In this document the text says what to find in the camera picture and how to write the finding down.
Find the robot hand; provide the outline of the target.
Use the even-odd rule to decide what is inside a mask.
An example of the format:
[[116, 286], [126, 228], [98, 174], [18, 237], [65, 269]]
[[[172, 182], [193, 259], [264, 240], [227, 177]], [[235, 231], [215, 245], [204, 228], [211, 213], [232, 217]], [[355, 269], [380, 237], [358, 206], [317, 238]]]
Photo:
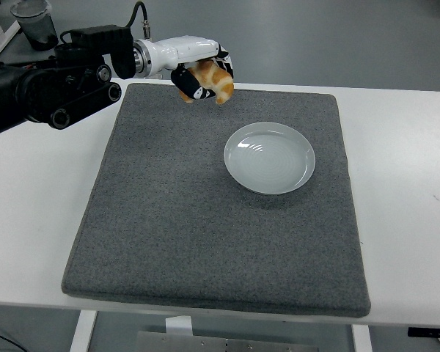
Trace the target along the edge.
[[161, 70], [171, 72], [170, 79], [186, 103], [215, 98], [226, 103], [234, 92], [232, 60], [229, 52], [215, 40], [182, 36], [134, 43], [136, 73], [148, 77]]

